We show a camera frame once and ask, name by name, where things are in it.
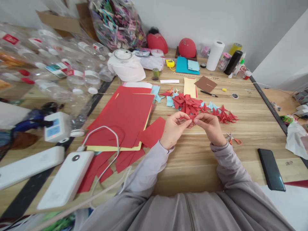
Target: scissors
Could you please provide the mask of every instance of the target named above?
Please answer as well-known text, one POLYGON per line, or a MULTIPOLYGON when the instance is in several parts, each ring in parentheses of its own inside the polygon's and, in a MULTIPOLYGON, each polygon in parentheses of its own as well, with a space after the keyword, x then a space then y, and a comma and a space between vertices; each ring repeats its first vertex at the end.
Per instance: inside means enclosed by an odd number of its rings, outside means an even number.
POLYGON ((241 140, 237 140, 237 139, 234 139, 233 136, 232 136, 232 132, 230 133, 230 135, 227 133, 228 137, 226 138, 227 140, 229 140, 229 144, 232 145, 232 140, 234 140, 235 142, 237 142, 237 144, 239 145, 242 145, 242 141, 241 140))

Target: black smartphone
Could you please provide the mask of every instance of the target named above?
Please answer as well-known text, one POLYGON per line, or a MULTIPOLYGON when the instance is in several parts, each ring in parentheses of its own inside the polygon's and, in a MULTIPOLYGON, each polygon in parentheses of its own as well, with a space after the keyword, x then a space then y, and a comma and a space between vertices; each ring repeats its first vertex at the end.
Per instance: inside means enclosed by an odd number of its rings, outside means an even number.
POLYGON ((270 190, 286 191, 274 154, 271 150, 258 149, 266 182, 270 190))

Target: cardboard box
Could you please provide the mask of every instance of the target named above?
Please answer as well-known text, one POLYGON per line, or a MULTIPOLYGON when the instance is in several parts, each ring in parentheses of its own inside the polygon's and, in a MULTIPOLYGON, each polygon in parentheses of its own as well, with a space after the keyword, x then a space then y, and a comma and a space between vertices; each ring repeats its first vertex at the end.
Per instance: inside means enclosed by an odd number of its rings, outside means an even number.
POLYGON ((36 11, 36 13, 42 23, 55 29, 62 37, 72 37, 71 33, 82 35, 82 30, 84 30, 91 38, 99 41, 93 27, 88 6, 88 3, 76 4, 80 19, 57 16, 50 11, 36 11))

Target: zipper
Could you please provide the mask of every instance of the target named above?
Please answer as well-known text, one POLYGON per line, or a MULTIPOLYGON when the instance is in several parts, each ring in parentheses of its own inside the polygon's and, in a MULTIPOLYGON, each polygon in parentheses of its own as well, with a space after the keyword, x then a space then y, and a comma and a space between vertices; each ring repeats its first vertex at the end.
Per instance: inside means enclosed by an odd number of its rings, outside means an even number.
POLYGON ((188 213, 189 213, 189 218, 190 218, 190 222, 191 222, 191 225, 192 225, 192 231, 195 231, 195 222, 194 222, 194 216, 193 216, 193 213, 192 213, 192 210, 190 208, 190 203, 189 203, 189 200, 188 200, 188 197, 187 195, 184 193, 184 196, 185 196, 185 199, 186 199, 186 204, 187 204, 187 209, 188 209, 188 213))

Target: black pen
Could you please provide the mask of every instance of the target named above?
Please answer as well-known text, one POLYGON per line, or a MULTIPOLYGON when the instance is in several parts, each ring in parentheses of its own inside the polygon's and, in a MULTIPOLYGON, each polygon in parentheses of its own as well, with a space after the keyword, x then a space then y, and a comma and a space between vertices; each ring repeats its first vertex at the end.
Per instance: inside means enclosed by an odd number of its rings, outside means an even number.
POLYGON ((218 96, 217 96, 217 95, 213 95, 213 94, 208 93, 208 92, 206 92, 206 91, 202 91, 202 90, 201 90, 201 92, 203 92, 203 93, 205 93, 205 94, 208 94, 208 95, 211 95, 211 96, 214 96, 214 97, 217 97, 217 98, 218 98, 218 96))

